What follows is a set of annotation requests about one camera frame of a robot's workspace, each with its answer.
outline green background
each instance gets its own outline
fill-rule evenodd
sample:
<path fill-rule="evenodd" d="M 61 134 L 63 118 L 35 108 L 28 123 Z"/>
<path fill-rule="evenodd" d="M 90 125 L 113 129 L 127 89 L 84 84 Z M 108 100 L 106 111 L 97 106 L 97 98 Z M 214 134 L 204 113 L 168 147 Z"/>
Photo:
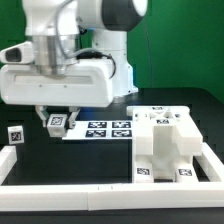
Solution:
<path fill-rule="evenodd" d="M 23 42 L 24 30 L 21 0 L 0 0 L 0 49 Z M 128 59 L 139 88 L 199 87 L 224 103 L 224 1 L 149 0 Z"/>

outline cable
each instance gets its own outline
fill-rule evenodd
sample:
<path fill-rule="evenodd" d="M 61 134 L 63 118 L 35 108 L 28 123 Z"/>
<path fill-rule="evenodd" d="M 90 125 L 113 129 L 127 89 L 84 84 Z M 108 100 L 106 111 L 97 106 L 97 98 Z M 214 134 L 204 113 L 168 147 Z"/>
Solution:
<path fill-rule="evenodd" d="M 66 59 L 71 59 L 71 58 L 75 58 L 77 57 L 77 59 L 81 59 L 81 58 L 102 58 L 102 57 L 106 57 L 107 59 L 110 59 L 112 60 L 113 62 L 113 66 L 114 66 L 114 70 L 113 70 L 113 73 L 112 75 L 110 76 L 110 79 L 113 78 L 113 76 L 115 75 L 116 73 L 116 63 L 115 63 L 115 60 L 113 59 L 113 57 L 111 55 L 105 55 L 105 54 L 102 54 L 100 51 L 94 49 L 94 48 L 84 48 L 84 49 L 80 49 L 76 52 L 73 52 L 73 54 L 71 55 L 68 55 L 63 46 L 62 46 L 62 43 L 61 43 L 61 39 L 60 39 L 60 32 L 59 32 L 59 17 L 60 17 L 60 14 L 61 14 L 61 11 L 70 3 L 72 3 L 74 0 L 67 0 L 65 1 L 64 3 L 62 3 L 60 5 L 60 7 L 58 8 L 58 10 L 56 11 L 56 14 L 55 14 L 55 33 L 56 33 L 56 40 L 58 42 L 58 46 L 61 50 L 61 53 L 63 54 L 63 56 L 66 58 Z"/>
<path fill-rule="evenodd" d="M 150 87 L 153 88 L 153 65 L 152 65 L 152 53 L 151 53 L 151 46 L 150 46 L 150 39 L 149 39 L 149 32 L 147 29 L 147 22 L 146 19 L 143 19 L 143 25 L 144 25 L 144 32 L 146 35 L 146 40 L 147 40 L 147 46 L 148 46 L 148 58 L 149 58 L 149 80 L 150 82 Z"/>
<path fill-rule="evenodd" d="M 75 58 L 77 57 L 79 54 L 82 54 L 82 53 L 85 53 L 85 52 L 99 52 L 97 51 L 96 49 L 94 48 L 85 48 L 85 49 L 81 49 L 81 50 L 78 50 L 76 52 L 73 52 L 72 54 L 68 55 L 63 46 L 62 46 L 62 43 L 61 43 L 61 39 L 60 39 L 60 32 L 59 32 L 59 17 L 60 17 L 60 14 L 61 14 L 61 11 L 70 3 L 72 3 L 74 0 L 67 0 L 65 2 L 63 2 L 60 7 L 57 9 L 56 13 L 55 13 L 55 33 L 56 33 L 56 40 L 58 42 L 58 46 L 61 50 L 61 53 L 63 54 L 63 56 L 66 58 L 66 59 L 72 59 L 72 58 Z"/>
<path fill-rule="evenodd" d="M 101 52 L 89 51 L 89 52 L 83 52 L 83 53 L 79 54 L 77 56 L 77 59 L 79 60 L 79 59 L 92 59 L 92 58 L 103 58 L 103 57 L 110 59 L 113 62 L 114 69 L 113 69 L 112 75 L 109 78 L 109 79 L 111 79 L 114 77 L 116 70 L 117 70 L 116 62 L 111 55 L 106 55 Z"/>

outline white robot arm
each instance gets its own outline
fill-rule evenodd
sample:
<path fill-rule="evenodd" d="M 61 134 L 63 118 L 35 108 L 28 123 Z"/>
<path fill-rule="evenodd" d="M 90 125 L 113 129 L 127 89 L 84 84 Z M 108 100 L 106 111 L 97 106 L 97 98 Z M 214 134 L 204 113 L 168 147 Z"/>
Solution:
<path fill-rule="evenodd" d="M 147 0 L 23 0 L 23 8 L 29 41 L 0 54 L 5 103 L 106 107 L 137 91 L 126 32 L 145 15 Z M 79 26 L 93 30 L 93 48 L 78 49 Z M 77 59 L 84 52 L 94 59 Z"/>

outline white cube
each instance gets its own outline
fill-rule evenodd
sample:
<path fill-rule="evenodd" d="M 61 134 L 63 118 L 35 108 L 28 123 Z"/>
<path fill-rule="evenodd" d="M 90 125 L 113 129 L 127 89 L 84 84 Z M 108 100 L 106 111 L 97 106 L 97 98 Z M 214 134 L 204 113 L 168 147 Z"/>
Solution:
<path fill-rule="evenodd" d="M 67 118 L 66 114 L 51 114 L 47 124 L 50 137 L 62 138 L 66 136 L 65 124 Z"/>
<path fill-rule="evenodd" d="M 9 144 L 24 143 L 24 133 L 22 126 L 8 127 Z"/>

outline black table surface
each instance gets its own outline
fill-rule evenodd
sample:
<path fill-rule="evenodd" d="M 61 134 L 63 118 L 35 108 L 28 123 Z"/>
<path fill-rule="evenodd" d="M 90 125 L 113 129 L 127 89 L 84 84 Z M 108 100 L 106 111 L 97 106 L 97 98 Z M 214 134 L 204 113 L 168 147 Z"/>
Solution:
<path fill-rule="evenodd" d="M 131 105 L 188 106 L 204 141 L 224 160 L 224 105 L 198 88 L 141 89 L 122 103 L 85 108 L 79 120 L 127 120 Z M 52 113 L 67 108 L 51 107 Z M 131 140 L 63 141 L 50 138 L 34 107 L 0 104 L 0 148 L 7 127 L 22 125 L 25 143 L 16 145 L 18 161 L 3 185 L 102 184 L 131 182 Z M 1 212 L 0 223 L 222 223 L 224 208 L 117 211 Z"/>

